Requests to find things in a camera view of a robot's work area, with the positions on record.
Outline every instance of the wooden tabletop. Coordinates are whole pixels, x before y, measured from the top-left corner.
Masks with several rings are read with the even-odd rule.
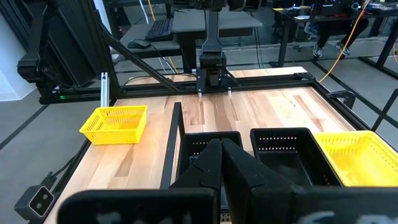
[[[302,67],[270,68],[232,72],[236,77],[281,75],[305,72]],[[189,76],[174,76],[189,80]],[[132,80],[130,84],[151,83],[152,78]],[[313,88],[237,91],[203,95],[161,96],[118,100],[115,106],[148,105],[147,125],[139,144],[91,145],[69,183],[47,217],[55,224],[60,204],[72,194],[87,189],[158,189],[173,106],[182,103],[187,133],[239,131],[243,147],[252,151],[250,129],[307,127],[313,133],[351,131],[354,128]],[[178,158],[175,151],[174,161]],[[173,177],[176,165],[174,162]]]

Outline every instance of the person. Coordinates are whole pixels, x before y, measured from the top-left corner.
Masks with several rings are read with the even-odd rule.
[[[334,30],[348,30],[346,36],[335,44],[335,47],[341,52],[344,45],[347,43],[348,37],[353,30],[355,21],[328,21],[328,22],[318,22],[318,35],[319,40],[313,48],[314,57],[322,57],[322,48],[325,46],[329,37],[333,34]],[[347,47],[344,49],[343,54],[349,55],[349,47],[355,41],[360,33],[362,33],[369,25],[368,19],[360,19],[355,27],[353,35],[348,41]]]

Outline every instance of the wall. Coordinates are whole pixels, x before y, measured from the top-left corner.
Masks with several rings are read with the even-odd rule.
[[[108,21],[108,17],[106,15],[105,7],[104,7],[104,0],[94,0],[94,5],[95,8],[97,8],[99,12],[99,16],[101,17],[101,21],[104,24],[104,26],[112,33],[111,31],[111,26]]]
[[[17,73],[18,61],[26,51],[1,13],[0,30],[0,101],[20,100],[36,89]]]

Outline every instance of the metal bracket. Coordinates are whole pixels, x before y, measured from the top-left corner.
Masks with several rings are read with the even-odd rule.
[[[316,80],[316,78],[308,72],[294,73],[295,77],[301,78],[302,80]]]
[[[343,98],[343,103],[349,108],[353,109],[354,103],[355,103],[355,94],[351,91],[347,90],[341,90],[341,91],[335,91],[333,93],[329,93],[328,98],[331,99],[338,99],[338,98]]]
[[[101,73],[101,107],[109,106],[109,78],[108,73]]]

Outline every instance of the yellow cable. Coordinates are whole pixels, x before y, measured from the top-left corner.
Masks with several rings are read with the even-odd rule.
[[[396,56],[396,45],[395,44],[392,46],[392,54],[394,56],[394,59],[398,63],[398,59],[397,59],[397,56]]]
[[[337,57],[335,63],[334,63],[333,66],[330,68],[329,72],[328,72],[319,82],[322,82],[322,81],[331,73],[331,71],[335,68],[335,66],[337,65],[337,62],[339,61],[340,57],[343,55],[343,52],[344,52],[344,50],[346,49],[346,47],[347,47],[347,45],[348,45],[348,42],[349,42],[349,40],[351,39],[351,36],[352,36],[353,33],[354,33],[355,27],[356,27],[358,21],[360,20],[360,18],[362,17],[363,13],[365,12],[365,9],[366,9],[366,6],[368,5],[368,3],[369,3],[369,0],[367,0],[367,1],[365,2],[365,5],[363,6],[361,13],[359,14],[357,20],[355,21],[355,24],[354,24],[354,26],[353,26],[353,30],[352,30],[351,33],[349,34],[349,37],[348,37],[348,39],[347,39],[347,41],[346,41],[346,44],[344,45],[343,49],[341,50],[340,55]]]
[[[152,20],[153,20],[153,21],[156,21],[156,19],[155,19],[155,14],[154,14],[154,11],[153,11],[153,9],[152,9],[152,4],[150,3],[150,0],[148,0],[148,3],[149,3],[149,9],[150,9],[150,14],[151,14],[151,16],[152,16]],[[173,63],[173,60],[172,60],[170,57],[169,57],[169,60],[170,60],[170,63],[172,64],[172,67],[173,67],[175,73],[178,73],[178,70],[175,68],[175,65],[174,65],[174,63]]]
[[[175,73],[178,73],[178,71],[177,71],[177,69],[175,68],[175,65],[174,65],[174,63],[173,63],[173,60],[169,57],[169,60],[170,60],[170,63],[172,64],[172,67],[174,68],[174,70],[175,70]]]
[[[150,14],[152,15],[152,20],[156,21],[155,14],[154,14],[154,11],[152,10],[152,4],[150,3],[150,0],[148,0],[148,3],[149,3]]]

